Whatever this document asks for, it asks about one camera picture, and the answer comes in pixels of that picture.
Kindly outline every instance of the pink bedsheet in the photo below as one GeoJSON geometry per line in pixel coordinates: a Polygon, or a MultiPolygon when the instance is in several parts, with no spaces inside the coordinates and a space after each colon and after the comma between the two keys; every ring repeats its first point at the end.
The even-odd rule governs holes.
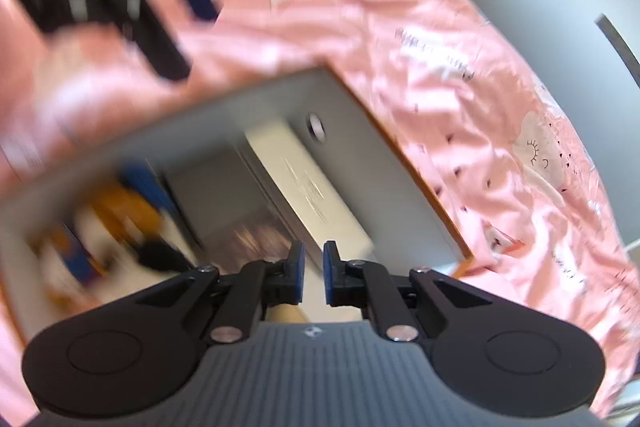
{"type": "MultiPolygon", "coordinates": [[[[596,338],[607,373],[593,410],[607,412],[640,346],[638,275],[571,123],[469,0],[217,0],[215,25],[182,0],[151,1],[193,57],[187,83],[158,79],[110,28],[45,44],[0,0],[3,192],[80,144],[327,64],[437,195],[473,253],[466,280],[596,338]]],[[[17,373],[2,374],[6,394],[5,378],[17,373]]]]}

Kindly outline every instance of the pink blanket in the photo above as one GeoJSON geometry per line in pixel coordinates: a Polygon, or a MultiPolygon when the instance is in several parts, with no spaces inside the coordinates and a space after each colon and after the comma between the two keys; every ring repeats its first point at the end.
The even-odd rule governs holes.
{"type": "Polygon", "coordinates": [[[182,0],[150,1],[193,57],[187,83],[158,79],[111,28],[45,43],[15,0],[0,0],[2,191],[78,144],[325,64],[446,211],[472,254],[466,280],[600,343],[593,410],[607,412],[640,346],[638,274],[571,123],[469,0],[217,0],[215,25],[195,23],[182,0]]]}

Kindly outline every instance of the ribbed gray surface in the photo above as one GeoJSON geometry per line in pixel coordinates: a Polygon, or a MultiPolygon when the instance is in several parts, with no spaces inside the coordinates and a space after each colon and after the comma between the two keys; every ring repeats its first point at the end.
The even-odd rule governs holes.
{"type": "Polygon", "coordinates": [[[543,420],[482,410],[438,379],[414,344],[368,322],[261,323],[245,343],[209,349],[189,383],[146,412],[106,421],[43,413],[31,427],[500,427],[602,423],[586,408],[543,420]]]}

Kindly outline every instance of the eyelash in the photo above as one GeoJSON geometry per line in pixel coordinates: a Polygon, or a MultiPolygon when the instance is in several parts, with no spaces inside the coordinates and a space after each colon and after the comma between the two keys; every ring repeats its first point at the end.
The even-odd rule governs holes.
{"type": "Polygon", "coordinates": [[[538,144],[535,140],[528,141],[527,145],[533,147],[533,158],[531,159],[531,165],[533,165],[533,162],[538,158],[538,151],[540,151],[540,149],[538,149],[538,144]]]}

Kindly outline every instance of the bedsheet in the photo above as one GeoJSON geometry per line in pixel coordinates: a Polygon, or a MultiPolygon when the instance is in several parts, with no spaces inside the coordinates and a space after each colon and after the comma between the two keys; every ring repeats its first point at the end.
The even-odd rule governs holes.
{"type": "MultiPolygon", "coordinates": [[[[215,25],[183,0],[149,1],[193,58],[188,82],[156,77],[112,28],[45,41],[0,0],[0,192],[172,112],[324,64],[427,188],[469,257],[459,275],[600,343],[593,410],[607,412],[640,346],[638,274],[571,123],[470,0],[216,0],[215,25]]],[[[16,372],[0,370],[2,396],[16,372]]],[[[11,418],[33,409],[22,412],[11,418]]]]}

